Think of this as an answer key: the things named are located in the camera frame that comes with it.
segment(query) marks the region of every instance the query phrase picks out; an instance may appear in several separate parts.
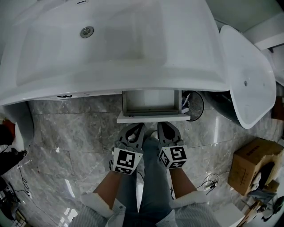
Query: person's leg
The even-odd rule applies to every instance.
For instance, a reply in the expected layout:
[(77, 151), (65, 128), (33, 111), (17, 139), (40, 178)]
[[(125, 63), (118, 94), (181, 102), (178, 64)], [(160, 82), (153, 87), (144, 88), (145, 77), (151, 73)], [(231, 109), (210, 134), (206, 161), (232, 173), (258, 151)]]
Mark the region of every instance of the person's leg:
[(139, 213), (150, 215), (157, 222), (165, 218), (170, 208), (170, 189), (166, 175), (166, 168), (158, 158), (159, 141), (147, 138), (143, 144), (143, 158), (145, 165), (144, 189)]
[(122, 176), (116, 198), (126, 207), (126, 212), (138, 212), (136, 200), (136, 170)]

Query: cardboard box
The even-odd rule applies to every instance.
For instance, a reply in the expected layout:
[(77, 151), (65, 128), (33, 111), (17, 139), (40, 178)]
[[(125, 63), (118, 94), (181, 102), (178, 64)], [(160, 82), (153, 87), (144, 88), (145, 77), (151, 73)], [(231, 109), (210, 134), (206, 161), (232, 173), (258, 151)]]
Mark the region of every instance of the cardboard box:
[(284, 97), (276, 97), (274, 107), (272, 108), (271, 117), (284, 121)]
[(280, 184), (277, 181), (272, 180), (268, 185), (265, 185), (264, 189), (270, 192), (277, 192), (279, 185)]
[(269, 184), (281, 167), (283, 147), (276, 142), (257, 138), (234, 153), (228, 184), (241, 195), (247, 195), (251, 183), (264, 165), (274, 162), (265, 183)]

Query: jeans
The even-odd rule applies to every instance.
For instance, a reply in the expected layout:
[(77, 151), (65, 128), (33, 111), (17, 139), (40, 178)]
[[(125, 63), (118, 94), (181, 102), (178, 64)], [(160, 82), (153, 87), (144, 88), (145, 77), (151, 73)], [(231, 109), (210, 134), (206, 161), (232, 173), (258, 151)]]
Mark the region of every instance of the jeans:
[(155, 226), (172, 211), (166, 168), (158, 158), (158, 145), (157, 139), (147, 138), (142, 147), (145, 176), (139, 213), (136, 201), (137, 173), (134, 171), (132, 175), (122, 176), (116, 198), (126, 207), (124, 227)]

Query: marble floor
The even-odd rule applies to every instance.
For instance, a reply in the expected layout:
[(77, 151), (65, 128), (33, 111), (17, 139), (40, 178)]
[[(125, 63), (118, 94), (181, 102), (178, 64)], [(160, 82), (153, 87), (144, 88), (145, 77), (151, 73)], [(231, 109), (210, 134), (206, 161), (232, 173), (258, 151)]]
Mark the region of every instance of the marble floor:
[[(92, 192), (109, 171), (111, 147), (125, 126), (116, 123), (122, 99), (109, 95), (28, 104), (35, 136), (19, 167), (32, 196), (17, 193), (20, 210), (34, 227), (67, 227), (81, 210), (80, 194)], [(210, 173), (220, 174), (217, 188), (208, 194), (213, 210), (231, 202), (241, 206), (241, 197), (226, 183), (233, 153), (255, 137), (278, 141), (284, 126), (268, 113), (245, 130), (221, 116), (206, 100), (200, 119), (173, 124), (190, 148), (183, 169), (194, 185), (199, 186)], [(155, 123), (146, 126), (147, 134), (156, 128)], [(19, 167), (4, 175), (15, 190), (23, 189)], [(143, 162), (138, 170), (143, 172)], [(138, 183), (143, 183), (139, 175)]]

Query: bathtub drain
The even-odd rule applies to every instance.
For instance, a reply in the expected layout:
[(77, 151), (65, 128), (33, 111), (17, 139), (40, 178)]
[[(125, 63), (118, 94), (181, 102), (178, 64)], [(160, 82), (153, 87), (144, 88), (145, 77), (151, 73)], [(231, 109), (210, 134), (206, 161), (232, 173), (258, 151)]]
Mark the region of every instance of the bathtub drain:
[(92, 34), (94, 33), (94, 28), (91, 27), (91, 26), (87, 26), (87, 27), (84, 27), (81, 32), (80, 32), (80, 36), (82, 38), (88, 38), (90, 37)]

